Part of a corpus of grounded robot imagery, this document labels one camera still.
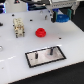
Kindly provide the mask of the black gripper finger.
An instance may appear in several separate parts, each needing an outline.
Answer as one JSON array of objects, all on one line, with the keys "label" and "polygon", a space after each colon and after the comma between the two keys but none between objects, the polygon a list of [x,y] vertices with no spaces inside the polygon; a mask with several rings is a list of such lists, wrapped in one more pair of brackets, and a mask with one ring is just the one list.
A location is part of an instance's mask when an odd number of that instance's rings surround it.
[{"label": "black gripper finger", "polygon": [[68,10],[67,10],[67,16],[68,16],[68,17],[71,17],[71,12],[72,12],[71,9],[68,9]]},{"label": "black gripper finger", "polygon": [[57,11],[53,11],[53,16],[52,16],[52,18],[51,18],[51,21],[52,21],[52,22],[56,22],[57,15],[58,15]]}]

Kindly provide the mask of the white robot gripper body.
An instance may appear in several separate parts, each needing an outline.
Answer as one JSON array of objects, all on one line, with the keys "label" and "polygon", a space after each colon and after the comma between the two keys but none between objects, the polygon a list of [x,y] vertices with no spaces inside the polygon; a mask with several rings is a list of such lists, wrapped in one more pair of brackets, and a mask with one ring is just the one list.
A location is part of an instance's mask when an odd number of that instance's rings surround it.
[{"label": "white robot gripper body", "polygon": [[82,0],[51,0],[50,4],[46,6],[47,9],[70,7],[76,10]]}]

